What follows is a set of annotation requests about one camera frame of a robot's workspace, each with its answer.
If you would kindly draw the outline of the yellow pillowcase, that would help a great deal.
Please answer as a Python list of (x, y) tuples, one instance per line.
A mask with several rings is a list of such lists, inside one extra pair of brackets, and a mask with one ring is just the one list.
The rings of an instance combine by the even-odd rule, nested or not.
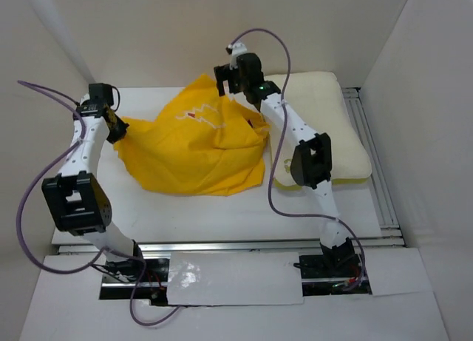
[(220, 96), (208, 75), (185, 87), (152, 121), (126, 118), (114, 144), (127, 172), (150, 192), (229, 196), (262, 184), (270, 126)]

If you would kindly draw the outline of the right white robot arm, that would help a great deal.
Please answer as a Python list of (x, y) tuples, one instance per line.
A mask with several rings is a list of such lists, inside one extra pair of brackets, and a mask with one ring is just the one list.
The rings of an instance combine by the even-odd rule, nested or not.
[[(317, 132), (296, 113), (285, 100), (285, 91), (265, 79), (262, 63), (254, 53), (236, 55), (231, 62), (214, 67), (217, 90), (225, 94), (224, 83), (228, 83), (231, 94), (243, 93), (249, 104), (265, 116), (281, 131), (276, 153), (270, 169), (268, 202), (271, 209), (284, 217), (320, 218), (320, 246), (322, 266), (326, 273), (338, 276), (355, 258), (351, 241), (353, 230), (339, 218), (333, 197), (331, 181), (332, 144), (327, 133)], [(297, 186), (307, 190), (310, 198), (321, 208), (319, 214), (295, 214), (277, 209), (273, 203), (272, 186), (277, 162), (284, 139), (293, 147), (290, 175)]]

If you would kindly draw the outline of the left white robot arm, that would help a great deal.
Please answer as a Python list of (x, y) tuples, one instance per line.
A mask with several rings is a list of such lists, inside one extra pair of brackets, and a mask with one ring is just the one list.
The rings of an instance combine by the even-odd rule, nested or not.
[(55, 177), (43, 180), (41, 190), (57, 230), (108, 249), (106, 267), (136, 281), (146, 272), (141, 250), (112, 222), (112, 204), (96, 178), (103, 145), (125, 138), (129, 126), (112, 109), (116, 94), (110, 84), (89, 85), (89, 98), (78, 106), (74, 120), (72, 144), (78, 146)]

